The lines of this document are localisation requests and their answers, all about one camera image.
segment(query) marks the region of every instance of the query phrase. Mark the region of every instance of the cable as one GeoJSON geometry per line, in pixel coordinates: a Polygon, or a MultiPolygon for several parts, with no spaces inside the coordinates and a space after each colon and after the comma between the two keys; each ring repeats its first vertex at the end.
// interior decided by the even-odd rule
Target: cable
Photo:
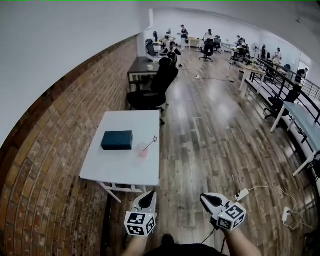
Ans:
{"type": "Polygon", "coordinates": [[[221,248],[220,254],[222,254],[222,251],[224,250],[225,242],[226,242],[226,238],[223,239],[223,243],[222,243],[222,248],[221,248]]]}
{"type": "Polygon", "coordinates": [[[298,215],[300,216],[300,218],[302,219],[302,221],[303,221],[303,222],[298,223],[298,225],[296,225],[294,229],[296,229],[297,226],[299,226],[300,224],[302,224],[302,225],[305,225],[306,227],[308,227],[308,228],[310,228],[310,229],[312,229],[312,230],[315,230],[312,226],[307,225],[307,223],[305,222],[304,218],[302,217],[302,215],[301,215],[299,212],[292,211],[292,212],[291,212],[291,215],[292,215],[292,214],[298,214],[298,215]]]}
{"type": "MultiPolygon", "coordinates": [[[[189,73],[190,75],[193,76],[198,76],[197,74],[193,74],[191,72],[188,71],[188,69],[182,69],[182,71],[185,71],[187,73],[189,73]]],[[[229,80],[222,80],[222,79],[218,79],[218,78],[213,78],[213,77],[204,77],[204,78],[197,78],[199,80],[205,80],[205,79],[212,79],[212,80],[218,80],[218,81],[224,81],[224,82],[228,82],[229,80]]]]}
{"type": "Polygon", "coordinates": [[[312,229],[312,230],[315,230],[313,227],[307,225],[307,223],[305,222],[304,218],[302,217],[302,215],[301,215],[299,212],[296,212],[296,211],[295,211],[295,208],[296,208],[296,205],[297,205],[296,199],[294,199],[291,195],[289,195],[289,194],[287,194],[286,192],[284,192],[283,189],[281,189],[281,188],[279,188],[279,187],[276,187],[276,186],[255,186],[255,187],[253,187],[253,188],[248,189],[248,191],[254,190],[254,189],[263,189],[263,188],[275,188],[275,189],[277,189],[277,190],[281,190],[285,195],[287,195],[287,196],[289,196],[289,197],[291,197],[291,198],[293,199],[293,201],[294,201],[294,206],[293,206],[293,210],[290,211],[290,213],[291,213],[290,215],[298,214],[298,215],[301,217],[301,219],[302,219],[303,222],[299,222],[295,227],[291,227],[290,225],[287,225],[287,224],[285,224],[285,223],[283,222],[283,224],[284,224],[286,227],[289,227],[290,229],[295,230],[299,225],[305,225],[306,227],[308,227],[308,228],[310,228],[310,229],[312,229]]]}
{"type": "Polygon", "coordinates": [[[207,241],[207,239],[212,236],[212,234],[214,233],[215,230],[216,230],[216,228],[214,227],[211,234],[206,239],[204,239],[201,244],[203,244],[205,241],[207,241]]]}
{"type": "Polygon", "coordinates": [[[289,196],[289,197],[291,197],[292,199],[293,199],[293,201],[294,201],[294,206],[293,206],[293,212],[295,211],[295,208],[296,208],[296,199],[294,199],[291,195],[289,195],[289,194],[287,194],[286,192],[284,192],[283,191],[283,189],[281,189],[281,188],[279,188],[279,187],[276,187],[276,186],[255,186],[255,187],[253,187],[253,188],[250,188],[250,189],[248,189],[248,191],[250,191],[250,190],[254,190],[254,189],[263,189],[263,188],[275,188],[275,189],[277,189],[277,190],[281,190],[285,195],[287,195],[287,196],[289,196]]]}

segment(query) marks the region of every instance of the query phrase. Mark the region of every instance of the floor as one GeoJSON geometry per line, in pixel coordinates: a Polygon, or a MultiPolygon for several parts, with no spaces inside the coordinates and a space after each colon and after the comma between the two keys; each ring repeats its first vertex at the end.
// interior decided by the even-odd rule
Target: floor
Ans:
{"type": "MultiPolygon", "coordinates": [[[[312,186],[304,190],[309,183],[305,173],[292,177],[301,160],[287,132],[279,127],[270,133],[274,119],[264,120],[259,95],[250,91],[240,98],[237,69],[230,72],[234,83],[226,77],[227,54],[224,59],[215,54],[213,63],[199,57],[192,49],[179,56],[183,68],[167,92],[170,105],[161,128],[160,184],[155,188],[157,226],[146,251],[158,247],[166,233],[179,244],[201,243],[213,230],[200,203],[200,194],[207,192],[232,199],[236,189],[278,186],[296,199],[296,211],[306,223],[316,227],[317,210],[308,209],[314,204],[312,186]]],[[[125,213],[138,195],[117,196],[122,204],[112,202],[108,255],[121,255],[125,213]]],[[[299,226],[290,231],[283,225],[284,207],[294,204],[289,196],[275,188],[256,188],[241,203],[247,217],[240,228],[262,255],[302,255],[303,234],[311,230],[299,226]]],[[[293,226],[301,221],[294,219],[289,221],[293,226]]],[[[205,244],[220,251],[223,238],[215,231],[205,244]]],[[[229,254],[227,246],[223,253],[229,254]]]]}

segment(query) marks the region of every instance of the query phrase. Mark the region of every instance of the white desk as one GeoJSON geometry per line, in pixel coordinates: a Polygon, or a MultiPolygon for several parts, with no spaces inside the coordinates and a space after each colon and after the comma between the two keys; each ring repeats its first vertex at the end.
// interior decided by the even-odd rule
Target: white desk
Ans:
{"type": "Polygon", "coordinates": [[[273,133],[273,131],[276,129],[285,109],[287,109],[290,112],[290,115],[293,117],[287,131],[289,131],[294,122],[296,122],[307,136],[308,141],[313,149],[313,152],[309,158],[293,173],[293,176],[296,176],[308,163],[312,161],[316,153],[320,151],[320,127],[317,123],[315,123],[312,116],[302,105],[284,101],[283,107],[281,108],[279,115],[277,116],[270,130],[271,133],[273,133]]]}
{"type": "Polygon", "coordinates": [[[242,81],[241,81],[241,86],[240,86],[240,89],[239,89],[239,91],[241,92],[240,96],[242,98],[244,98],[246,93],[247,93],[248,85],[246,83],[246,79],[250,79],[251,73],[262,75],[262,78],[261,78],[261,81],[260,81],[260,85],[259,85],[259,88],[257,90],[257,93],[259,94],[261,86],[262,86],[262,83],[265,80],[266,72],[264,72],[262,69],[260,69],[259,67],[255,66],[255,65],[245,65],[243,63],[239,63],[238,65],[244,71],[243,78],[242,78],[242,81]]]}
{"type": "Polygon", "coordinates": [[[145,193],[145,186],[157,186],[159,120],[158,110],[106,112],[85,157],[80,178],[97,182],[119,203],[120,199],[111,191],[145,193]],[[132,131],[132,150],[103,150],[102,139],[105,132],[110,131],[132,131]],[[154,136],[158,142],[152,143],[145,150],[145,157],[142,157],[141,152],[153,141],[154,136]],[[117,184],[130,185],[130,188],[117,187],[117,184]],[[142,190],[137,189],[136,185],[142,186],[142,190]]]}
{"type": "Polygon", "coordinates": [[[196,38],[196,37],[190,37],[189,36],[189,38],[188,38],[188,47],[189,47],[189,49],[191,48],[191,41],[194,41],[194,42],[196,42],[197,43],[197,47],[198,48],[200,48],[200,42],[202,41],[202,39],[200,39],[200,38],[196,38]]]}
{"type": "Polygon", "coordinates": [[[221,59],[224,58],[224,52],[226,49],[233,53],[239,53],[239,50],[236,47],[232,46],[232,44],[222,42],[221,43],[221,50],[222,50],[221,59]]]}

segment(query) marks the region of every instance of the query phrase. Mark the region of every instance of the black cable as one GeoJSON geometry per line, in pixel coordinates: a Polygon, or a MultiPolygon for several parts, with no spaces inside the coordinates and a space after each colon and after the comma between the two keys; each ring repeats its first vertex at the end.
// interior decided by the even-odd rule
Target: black cable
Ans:
{"type": "Polygon", "coordinates": [[[221,251],[220,251],[221,254],[222,254],[222,251],[224,250],[225,242],[226,242],[226,238],[223,239],[222,248],[221,248],[221,251]]]}
{"type": "Polygon", "coordinates": [[[207,239],[212,236],[212,234],[214,233],[215,230],[216,230],[216,228],[213,228],[211,234],[206,239],[204,239],[201,244],[203,244],[205,241],[207,241],[207,239]]]}

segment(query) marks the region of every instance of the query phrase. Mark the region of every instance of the black office chair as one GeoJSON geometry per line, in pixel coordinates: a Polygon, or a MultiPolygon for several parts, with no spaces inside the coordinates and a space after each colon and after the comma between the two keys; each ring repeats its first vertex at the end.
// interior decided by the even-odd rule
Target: black office chair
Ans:
{"type": "Polygon", "coordinates": [[[234,56],[231,56],[229,64],[236,64],[237,62],[244,62],[245,57],[248,53],[248,49],[247,48],[240,48],[239,49],[239,53],[234,53],[234,56]]]}
{"type": "Polygon", "coordinates": [[[214,41],[212,39],[207,39],[204,42],[204,49],[201,51],[203,53],[203,57],[200,57],[200,59],[204,59],[204,61],[206,62],[207,60],[210,60],[211,62],[214,62],[210,56],[212,56],[214,54],[214,41]]]}
{"type": "MultiPolygon", "coordinates": [[[[284,105],[284,101],[294,103],[299,98],[299,96],[301,94],[301,87],[299,85],[294,86],[293,89],[289,91],[289,93],[285,97],[284,101],[280,98],[280,96],[275,91],[272,91],[272,92],[274,93],[274,97],[268,98],[269,101],[271,102],[272,106],[271,106],[271,108],[266,107],[263,110],[264,119],[267,119],[269,117],[276,118],[279,115],[279,112],[284,105]]],[[[289,115],[289,111],[287,109],[285,109],[282,116],[285,117],[287,115],[289,115]]]]}
{"type": "Polygon", "coordinates": [[[164,57],[159,61],[159,70],[154,77],[150,90],[130,92],[126,99],[136,110],[161,110],[166,103],[166,91],[177,77],[179,70],[172,59],[164,57]]]}
{"type": "Polygon", "coordinates": [[[158,56],[157,53],[155,52],[154,41],[152,41],[151,39],[145,40],[145,47],[146,47],[147,53],[150,56],[152,57],[158,56]]]}
{"type": "Polygon", "coordinates": [[[285,66],[283,67],[283,70],[284,70],[285,72],[288,72],[288,71],[291,70],[291,66],[290,66],[289,64],[285,64],[285,66]]]}
{"type": "Polygon", "coordinates": [[[267,60],[266,63],[268,66],[266,66],[266,76],[270,78],[270,80],[274,80],[276,76],[276,72],[274,69],[274,64],[272,61],[267,60]]]}
{"type": "Polygon", "coordinates": [[[217,52],[221,54],[221,52],[218,50],[221,48],[221,39],[220,36],[216,35],[213,39],[213,52],[217,52]]]}

